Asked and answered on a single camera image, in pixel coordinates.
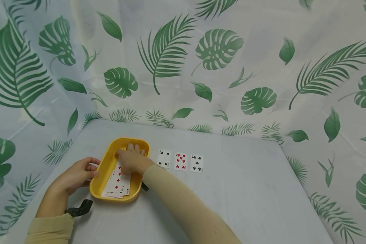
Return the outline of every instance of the table surface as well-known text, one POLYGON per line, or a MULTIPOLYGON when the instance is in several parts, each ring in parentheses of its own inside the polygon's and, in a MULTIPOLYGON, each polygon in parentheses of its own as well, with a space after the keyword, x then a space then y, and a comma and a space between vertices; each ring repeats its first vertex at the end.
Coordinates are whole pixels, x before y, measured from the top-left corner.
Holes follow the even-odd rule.
MULTIPOLYGON (((216 211, 242 243, 333 244, 277 143, 104 120, 86 126, 0 243, 23 243, 50 183, 83 157, 101 159, 119 137, 147 141, 153 160, 159 149, 203 155, 203 174, 169 171, 216 211)), ((117 204, 94 199, 83 188, 70 197, 69 207, 86 198, 94 204, 90 213, 75 219, 73 244, 189 243, 152 190, 141 190, 133 203, 117 204)))

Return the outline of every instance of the card deck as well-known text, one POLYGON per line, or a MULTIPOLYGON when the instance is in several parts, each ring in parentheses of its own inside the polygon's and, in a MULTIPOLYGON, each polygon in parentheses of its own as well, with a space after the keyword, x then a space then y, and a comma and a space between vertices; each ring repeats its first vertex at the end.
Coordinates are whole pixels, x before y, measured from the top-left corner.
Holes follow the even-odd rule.
POLYGON ((170 161, 171 161, 171 151, 162 149, 159 150, 156 164, 159 165, 160 167, 168 169, 170 161))
POLYGON ((174 169, 187 171, 187 154, 175 153, 174 169))
POLYGON ((190 170, 196 173, 203 173, 203 156, 191 154, 190 170))

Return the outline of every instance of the yellow tray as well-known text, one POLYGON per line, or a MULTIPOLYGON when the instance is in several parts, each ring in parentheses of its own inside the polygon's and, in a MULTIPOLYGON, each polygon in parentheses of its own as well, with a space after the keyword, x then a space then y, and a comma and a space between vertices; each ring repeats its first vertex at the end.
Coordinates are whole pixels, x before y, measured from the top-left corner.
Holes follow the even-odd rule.
POLYGON ((101 160, 98 167, 98 176, 91 180, 89 190, 95 198, 103 199, 106 201, 129 203, 134 201, 141 190, 142 176, 136 172, 132 173, 130 180, 130 193, 128 196, 124 196, 122 199, 119 198, 106 198, 102 196, 104 187, 106 186, 108 179, 115 169, 117 164, 117 157, 115 157, 115 152, 118 149, 126 150, 127 144, 138 144, 140 150, 145 150, 145 157, 148 156, 150 147, 146 141, 134 138, 118 138, 110 143, 106 153, 104 153, 103 159, 101 160))

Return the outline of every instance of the leaf print curtain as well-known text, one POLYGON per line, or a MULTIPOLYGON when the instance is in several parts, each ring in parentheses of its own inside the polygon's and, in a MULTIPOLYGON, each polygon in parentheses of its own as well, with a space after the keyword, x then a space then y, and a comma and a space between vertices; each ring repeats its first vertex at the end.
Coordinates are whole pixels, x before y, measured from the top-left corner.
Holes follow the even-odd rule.
POLYGON ((366 244, 366 0, 0 0, 0 236, 101 119, 273 141, 366 244))

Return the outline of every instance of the arm sleeve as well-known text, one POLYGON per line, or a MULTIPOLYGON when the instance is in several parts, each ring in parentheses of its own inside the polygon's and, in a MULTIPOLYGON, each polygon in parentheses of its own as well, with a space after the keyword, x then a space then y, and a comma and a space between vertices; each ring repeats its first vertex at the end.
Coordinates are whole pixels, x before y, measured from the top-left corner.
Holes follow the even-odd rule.
POLYGON ((69 213, 52 218, 34 218, 24 244, 67 244, 73 222, 69 213))
POLYGON ((217 213, 165 169, 152 165, 144 173, 143 181, 160 197, 191 244, 241 244, 217 213))

